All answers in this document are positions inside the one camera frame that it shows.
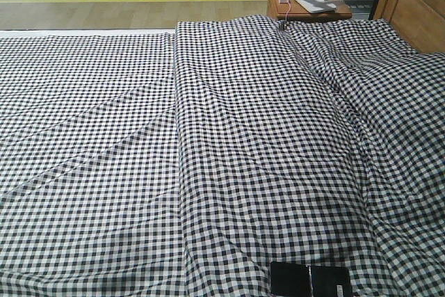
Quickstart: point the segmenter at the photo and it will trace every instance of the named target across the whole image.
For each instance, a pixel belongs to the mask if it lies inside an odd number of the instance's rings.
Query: bedside table
[[[350,19],[353,14],[344,0],[330,0],[337,5],[335,11],[323,13],[309,13],[295,0],[291,0],[291,11],[287,16],[288,21],[304,22],[328,22]],[[289,9],[287,3],[278,3],[278,0],[268,0],[267,16],[277,20],[284,20]]]

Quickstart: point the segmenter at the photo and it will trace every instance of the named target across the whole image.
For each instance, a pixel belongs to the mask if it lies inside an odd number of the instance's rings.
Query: gingham bedsheet
[[[445,295],[445,55],[384,21],[278,27],[177,27],[188,293],[267,296],[281,261]]]
[[[183,296],[173,36],[0,40],[0,295]]]
[[[268,296],[274,260],[445,294],[444,55],[385,22],[0,39],[0,71],[4,296]]]

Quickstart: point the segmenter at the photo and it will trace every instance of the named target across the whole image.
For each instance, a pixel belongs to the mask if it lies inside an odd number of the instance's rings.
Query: checkered sheet
[[[267,296],[279,261],[445,294],[445,55],[384,21],[278,26],[177,27],[188,293]]]
[[[383,21],[0,39],[0,294],[445,294],[444,60]]]
[[[0,295],[184,295],[173,37],[0,40]]]

